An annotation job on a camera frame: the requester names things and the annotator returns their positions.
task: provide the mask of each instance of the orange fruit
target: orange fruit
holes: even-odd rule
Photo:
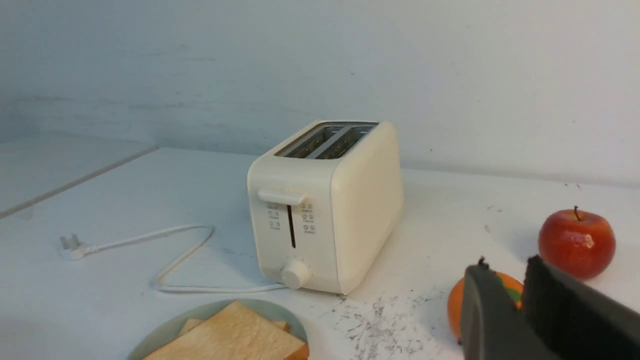
[[[502,280],[504,289],[516,304],[516,308],[520,310],[522,307],[522,289],[523,286],[519,281],[507,274],[495,272]],[[462,312],[462,295],[465,287],[465,278],[460,279],[451,289],[449,299],[447,300],[447,313],[449,315],[449,326],[456,336],[458,343],[462,342],[462,334],[460,332],[460,313]]]

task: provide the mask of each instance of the toaster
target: toaster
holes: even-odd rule
[[[256,159],[247,190],[263,276],[347,295],[402,213],[396,129],[317,120]]]

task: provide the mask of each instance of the red apple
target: red apple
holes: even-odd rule
[[[616,238],[604,217],[576,206],[549,215],[540,229],[538,248],[547,263],[586,280],[609,266]]]

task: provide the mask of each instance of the plate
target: plate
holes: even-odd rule
[[[178,337],[182,326],[188,318],[207,319],[224,309],[232,301],[237,300],[255,311],[258,315],[269,321],[286,321],[289,324],[290,333],[298,339],[308,343],[307,333],[298,318],[284,307],[258,299],[229,299],[213,302],[195,309],[189,310],[162,324],[149,334],[129,355],[128,359],[139,360],[151,354],[165,344]]]

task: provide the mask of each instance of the white power cord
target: white power cord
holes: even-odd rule
[[[131,245],[143,241],[153,240],[168,236],[181,231],[187,231],[192,229],[208,229],[207,235],[198,242],[194,247],[191,247],[180,255],[176,260],[172,261],[169,265],[165,266],[160,272],[151,280],[151,286],[156,290],[165,293],[259,293],[263,291],[276,290],[286,288],[283,284],[269,284],[263,286],[254,286],[251,288],[219,288],[219,287],[207,287],[207,286],[178,286],[178,285],[165,285],[164,278],[182,261],[184,261],[189,255],[198,250],[215,232],[214,226],[209,225],[182,225],[171,227],[153,233],[144,234],[135,238],[129,238],[121,241],[114,241],[113,243],[107,243],[103,245],[86,246],[78,240],[78,237],[73,234],[71,238],[61,237],[62,248],[60,254],[66,260],[75,261],[82,259],[89,254],[94,254],[98,251],[113,249],[125,245]]]

